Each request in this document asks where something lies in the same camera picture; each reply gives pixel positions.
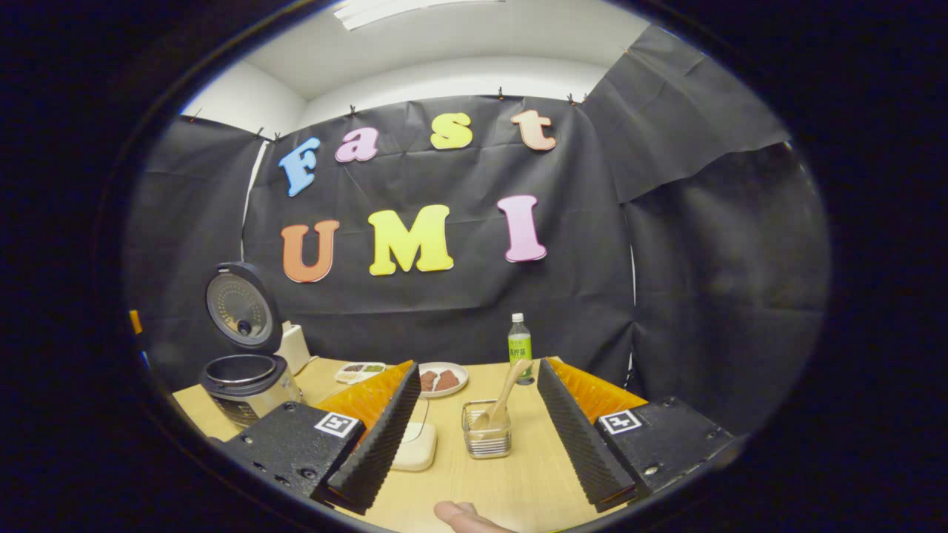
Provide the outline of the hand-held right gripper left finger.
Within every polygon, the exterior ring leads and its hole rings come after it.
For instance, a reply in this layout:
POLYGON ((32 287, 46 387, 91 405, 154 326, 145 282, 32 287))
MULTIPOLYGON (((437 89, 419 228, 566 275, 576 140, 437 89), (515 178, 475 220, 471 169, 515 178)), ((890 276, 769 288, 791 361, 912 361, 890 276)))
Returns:
POLYGON ((282 492, 364 514, 392 468, 420 392, 418 364, 405 361, 314 407, 281 403, 222 449, 282 492))

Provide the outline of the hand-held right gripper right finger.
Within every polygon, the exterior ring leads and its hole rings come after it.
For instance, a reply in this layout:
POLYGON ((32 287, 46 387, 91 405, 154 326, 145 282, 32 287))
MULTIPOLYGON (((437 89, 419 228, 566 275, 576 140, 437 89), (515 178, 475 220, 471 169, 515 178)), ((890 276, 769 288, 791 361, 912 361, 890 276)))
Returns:
POLYGON ((735 436, 675 397, 649 402, 554 358, 536 386, 588 501, 599 512, 711 466, 735 436))

